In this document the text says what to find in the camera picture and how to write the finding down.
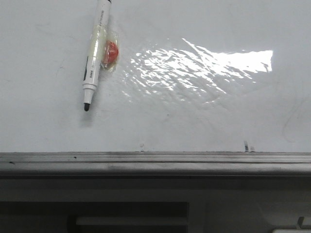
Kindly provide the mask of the white whiteboard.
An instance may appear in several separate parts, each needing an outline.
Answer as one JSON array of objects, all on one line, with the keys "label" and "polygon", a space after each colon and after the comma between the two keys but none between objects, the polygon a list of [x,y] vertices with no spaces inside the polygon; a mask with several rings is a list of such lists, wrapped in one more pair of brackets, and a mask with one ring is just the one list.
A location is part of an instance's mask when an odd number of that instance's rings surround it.
[{"label": "white whiteboard", "polygon": [[114,0],[88,112],[94,0],[0,3],[0,150],[311,150],[308,0]]}]

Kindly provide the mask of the white whiteboard marker pen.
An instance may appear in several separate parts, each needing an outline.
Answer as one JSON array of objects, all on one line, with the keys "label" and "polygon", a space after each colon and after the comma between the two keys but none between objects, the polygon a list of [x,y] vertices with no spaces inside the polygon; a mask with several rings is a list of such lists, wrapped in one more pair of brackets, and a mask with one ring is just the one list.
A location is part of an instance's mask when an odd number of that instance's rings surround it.
[{"label": "white whiteboard marker pen", "polygon": [[98,1],[83,80],[83,103],[86,112],[90,109],[94,93],[99,83],[101,63],[107,40],[106,28],[109,23],[110,8],[110,0]]}]

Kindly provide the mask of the aluminium whiteboard tray rail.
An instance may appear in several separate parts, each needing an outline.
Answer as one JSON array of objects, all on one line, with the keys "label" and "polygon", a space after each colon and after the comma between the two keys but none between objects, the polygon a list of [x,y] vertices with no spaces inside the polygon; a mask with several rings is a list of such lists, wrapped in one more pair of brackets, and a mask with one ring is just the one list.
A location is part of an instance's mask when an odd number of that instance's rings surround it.
[{"label": "aluminium whiteboard tray rail", "polygon": [[3,152],[4,177],[310,176],[306,152]]}]

